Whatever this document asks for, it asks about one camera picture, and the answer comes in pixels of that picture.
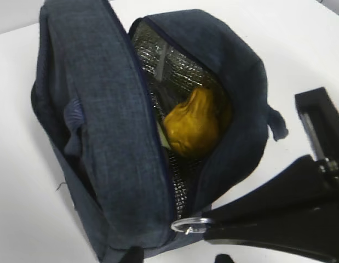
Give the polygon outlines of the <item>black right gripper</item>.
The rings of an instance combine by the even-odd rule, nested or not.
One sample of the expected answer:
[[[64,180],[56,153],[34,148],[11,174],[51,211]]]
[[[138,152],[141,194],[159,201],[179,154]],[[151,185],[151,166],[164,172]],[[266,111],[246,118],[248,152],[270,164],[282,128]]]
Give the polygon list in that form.
[[[339,112],[324,87],[295,95],[298,116],[321,174],[339,184]]]

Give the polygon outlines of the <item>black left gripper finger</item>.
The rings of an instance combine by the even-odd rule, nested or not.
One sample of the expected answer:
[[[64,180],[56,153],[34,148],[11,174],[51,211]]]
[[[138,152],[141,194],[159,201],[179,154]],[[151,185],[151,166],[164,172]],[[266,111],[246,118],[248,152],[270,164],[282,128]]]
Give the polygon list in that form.
[[[339,262],[339,161],[303,156],[256,190],[207,212],[204,239]]]

